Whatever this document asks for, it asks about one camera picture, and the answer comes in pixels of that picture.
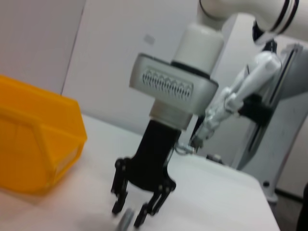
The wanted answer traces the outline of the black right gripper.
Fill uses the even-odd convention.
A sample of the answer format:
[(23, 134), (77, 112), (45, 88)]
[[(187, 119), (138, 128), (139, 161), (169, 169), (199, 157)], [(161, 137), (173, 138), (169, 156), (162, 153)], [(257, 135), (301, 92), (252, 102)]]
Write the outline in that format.
[(112, 209), (114, 215), (123, 209), (128, 194), (128, 181), (142, 190), (154, 193), (150, 201), (142, 205), (134, 222), (135, 228), (144, 223), (148, 214), (154, 216), (159, 211), (176, 188), (175, 181), (168, 175), (167, 165), (180, 134), (180, 130), (150, 120), (135, 155), (116, 160), (111, 187), (111, 193), (117, 198)]

